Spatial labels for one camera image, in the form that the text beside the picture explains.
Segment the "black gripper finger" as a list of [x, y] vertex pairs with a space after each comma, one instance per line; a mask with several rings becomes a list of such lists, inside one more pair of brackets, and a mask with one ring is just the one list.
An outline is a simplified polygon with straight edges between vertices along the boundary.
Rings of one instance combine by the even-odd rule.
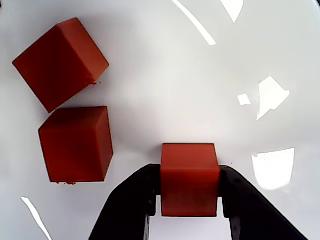
[[230, 166], [220, 166], [218, 196], [229, 219], [233, 240], [305, 240], [246, 178]]
[[137, 170], [109, 195], [90, 240], [148, 240], [150, 217], [161, 194], [161, 165]]

